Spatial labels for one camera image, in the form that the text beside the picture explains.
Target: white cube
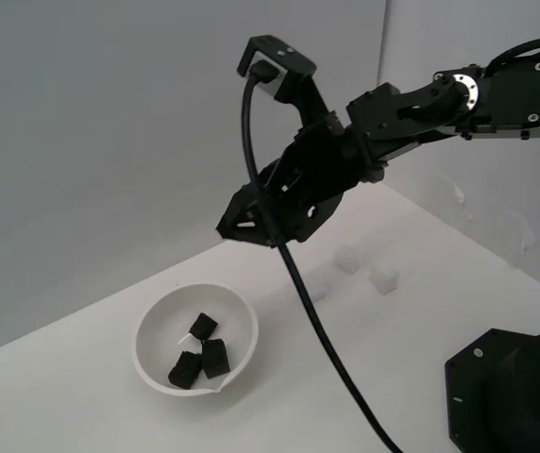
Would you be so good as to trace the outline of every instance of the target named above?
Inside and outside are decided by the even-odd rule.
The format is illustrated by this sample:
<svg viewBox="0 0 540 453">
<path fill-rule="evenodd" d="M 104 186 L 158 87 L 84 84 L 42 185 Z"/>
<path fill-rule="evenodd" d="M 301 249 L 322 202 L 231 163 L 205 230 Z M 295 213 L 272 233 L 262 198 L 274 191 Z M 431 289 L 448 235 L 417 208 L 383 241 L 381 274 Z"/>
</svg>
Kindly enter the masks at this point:
<svg viewBox="0 0 540 453">
<path fill-rule="evenodd" d="M 398 287 L 400 272 L 391 263 L 384 260 L 369 263 L 368 279 L 381 295 L 386 295 Z"/>
<path fill-rule="evenodd" d="M 361 265 L 358 249 L 351 245 L 340 245 L 335 252 L 333 264 L 348 274 L 355 274 Z"/>
</svg>

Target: bowl rim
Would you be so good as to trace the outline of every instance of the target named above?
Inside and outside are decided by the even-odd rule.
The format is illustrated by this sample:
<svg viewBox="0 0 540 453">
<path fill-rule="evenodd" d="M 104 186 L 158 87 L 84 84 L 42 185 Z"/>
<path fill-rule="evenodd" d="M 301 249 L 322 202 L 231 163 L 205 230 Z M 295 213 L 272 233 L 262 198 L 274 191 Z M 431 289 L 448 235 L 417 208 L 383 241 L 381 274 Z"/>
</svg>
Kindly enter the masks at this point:
<svg viewBox="0 0 540 453">
<path fill-rule="evenodd" d="M 176 291 L 183 290 L 184 288 L 188 288 L 190 286 L 198 286 L 198 285 L 207 285 L 207 286 L 217 286 L 219 288 L 223 288 L 225 290 L 228 290 L 232 293 L 234 293 L 245 305 L 247 308 L 247 311 L 249 312 L 249 317 L 251 318 L 252 323 L 252 330 L 251 330 L 251 342 L 249 343 L 249 348 L 247 349 L 245 356 L 241 360 L 241 363 L 238 364 L 236 368 L 234 368 L 232 371 L 228 373 L 228 376 L 226 379 L 224 379 L 224 382 L 220 386 L 219 389 L 174 389 L 171 387 L 165 387 L 164 385 L 159 384 L 155 379 L 153 379 L 151 376 L 149 376 L 145 370 L 143 369 L 142 365 L 140 364 L 140 359 L 138 358 L 138 350 L 137 350 L 137 342 L 138 342 L 138 333 L 140 332 L 140 328 L 142 327 L 144 318 L 146 315 L 153 310 L 153 308 L 161 302 L 165 297 L 171 295 L 172 293 L 175 293 Z M 161 392 L 162 394 L 172 394 L 174 396 L 198 396 L 200 394 L 217 394 L 222 389 L 224 389 L 227 385 L 232 382 L 237 376 L 241 374 L 243 369 L 246 367 L 246 365 L 251 360 L 251 356 L 253 355 L 253 351 L 255 350 L 255 347 L 258 343 L 258 336 L 260 334 L 260 324 L 258 321 L 258 315 L 253 310 L 253 307 L 251 304 L 243 297 L 241 293 L 238 291 L 235 291 L 230 286 L 223 284 L 223 283 L 214 283 L 214 282 L 208 282 L 208 281 L 192 281 L 188 283 L 182 283 L 177 285 L 175 288 L 173 288 L 169 293 L 161 297 L 160 299 L 156 300 L 154 303 L 150 304 L 148 308 L 145 310 L 143 315 L 139 318 L 139 322 L 136 326 L 136 330 L 132 335 L 131 340 L 131 361 L 133 362 L 134 368 L 136 369 L 136 372 L 142 378 L 144 382 L 146 382 L 150 387 L 153 389 Z"/>
</svg>

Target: white bowl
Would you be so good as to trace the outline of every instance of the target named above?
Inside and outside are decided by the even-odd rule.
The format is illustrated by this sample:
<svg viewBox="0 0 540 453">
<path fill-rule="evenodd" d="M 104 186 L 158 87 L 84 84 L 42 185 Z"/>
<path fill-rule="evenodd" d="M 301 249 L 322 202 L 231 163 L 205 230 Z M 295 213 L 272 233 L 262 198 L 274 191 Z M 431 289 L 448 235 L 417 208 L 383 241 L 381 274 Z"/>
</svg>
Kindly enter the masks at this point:
<svg viewBox="0 0 540 453">
<path fill-rule="evenodd" d="M 212 338 L 226 344 L 230 372 L 207 379 L 204 372 L 190 390 L 171 384 L 167 375 L 182 351 L 201 352 L 201 343 L 188 333 L 199 313 L 218 323 Z M 153 389 L 176 396 L 217 393 L 245 368 L 258 342 L 258 317 L 232 290 L 212 284 L 195 284 L 173 290 L 155 303 L 140 322 L 131 357 L 140 377 Z"/>
</svg>

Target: gray wall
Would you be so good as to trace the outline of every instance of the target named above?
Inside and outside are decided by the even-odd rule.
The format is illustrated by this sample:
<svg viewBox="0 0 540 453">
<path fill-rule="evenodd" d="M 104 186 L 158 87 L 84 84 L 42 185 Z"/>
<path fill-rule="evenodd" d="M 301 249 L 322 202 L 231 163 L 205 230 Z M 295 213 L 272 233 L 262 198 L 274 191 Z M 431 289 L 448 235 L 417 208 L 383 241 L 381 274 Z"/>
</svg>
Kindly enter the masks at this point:
<svg viewBox="0 0 540 453">
<path fill-rule="evenodd" d="M 533 0 L 392 0 L 380 79 L 413 90 L 535 38 Z M 540 140 L 426 145 L 394 160 L 386 182 L 540 281 Z"/>
<path fill-rule="evenodd" d="M 0 345 L 219 242 L 245 182 L 249 36 L 317 61 L 343 113 L 376 85 L 383 17 L 384 0 L 0 0 Z M 255 104 L 265 164 L 297 117 Z"/>
</svg>

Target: black cube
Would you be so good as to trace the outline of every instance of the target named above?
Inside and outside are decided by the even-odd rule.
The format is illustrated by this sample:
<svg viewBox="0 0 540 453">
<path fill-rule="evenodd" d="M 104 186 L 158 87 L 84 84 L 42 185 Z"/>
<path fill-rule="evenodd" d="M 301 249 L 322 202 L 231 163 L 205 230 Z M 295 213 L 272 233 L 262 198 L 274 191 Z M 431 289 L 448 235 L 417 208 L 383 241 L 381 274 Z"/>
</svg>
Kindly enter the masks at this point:
<svg viewBox="0 0 540 453">
<path fill-rule="evenodd" d="M 203 343 L 203 371 L 209 379 L 230 371 L 224 340 L 207 340 Z"/>
<path fill-rule="evenodd" d="M 198 378 L 202 364 L 203 359 L 200 354 L 184 351 L 167 377 L 175 386 L 188 390 Z"/>
<path fill-rule="evenodd" d="M 191 334 L 198 340 L 204 342 L 208 340 L 217 327 L 217 323 L 213 321 L 207 314 L 201 313 L 194 321 L 193 326 L 189 330 Z"/>
</svg>

